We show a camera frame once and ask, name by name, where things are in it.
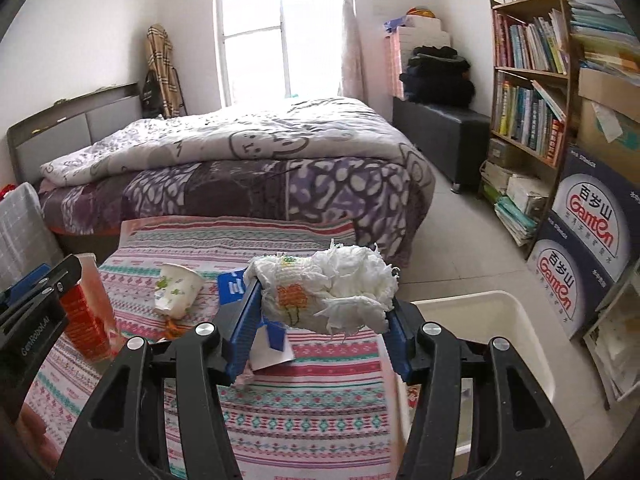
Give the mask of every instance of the crumpled tissue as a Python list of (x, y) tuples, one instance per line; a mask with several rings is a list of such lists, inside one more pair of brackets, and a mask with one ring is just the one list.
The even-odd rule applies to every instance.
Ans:
[(388, 330), (398, 277), (376, 247), (334, 244), (310, 257), (258, 256), (244, 282), (262, 284), (262, 312), (272, 321), (319, 334), (351, 335), (367, 326)]

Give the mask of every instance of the tile floor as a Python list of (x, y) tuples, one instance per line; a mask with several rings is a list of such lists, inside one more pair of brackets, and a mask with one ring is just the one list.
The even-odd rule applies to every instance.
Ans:
[(518, 298), (556, 379), (556, 410), (590, 475), (625, 431), (640, 396), (604, 409), (604, 391), (587, 350), (567, 340), (491, 206), (473, 194), (450, 192), (447, 179), (434, 173), (433, 204), (415, 238), (410, 265), (402, 270), (398, 297), (418, 301), (505, 290)]

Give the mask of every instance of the gray headboard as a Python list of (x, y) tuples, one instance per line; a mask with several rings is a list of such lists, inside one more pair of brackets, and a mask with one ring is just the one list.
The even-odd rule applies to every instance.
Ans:
[(55, 104), (7, 130), (15, 177), (35, 184), (42, 178), (42, 164), (91, 146), (140, 118), (135, 83)]

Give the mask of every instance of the white duvet with cartoon print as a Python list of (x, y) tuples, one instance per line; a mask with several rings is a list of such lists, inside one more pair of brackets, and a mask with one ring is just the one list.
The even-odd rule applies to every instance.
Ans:
[(207, 160), (341, 156), (396, 162), (419, 187), (433, 179), (425, 158), (401, 132), (362, 102), (342, 97), (142, 119), (40, 171), (57, 186), (80, 186), (128, 171)]

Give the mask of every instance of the floral paper cup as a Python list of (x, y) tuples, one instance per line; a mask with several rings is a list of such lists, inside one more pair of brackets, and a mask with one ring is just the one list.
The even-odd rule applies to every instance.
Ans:
[(173, 319), (182, 319), (193, 304), (204, 278), (187, 267), (162, 264), (156, 283), (154, 311)]

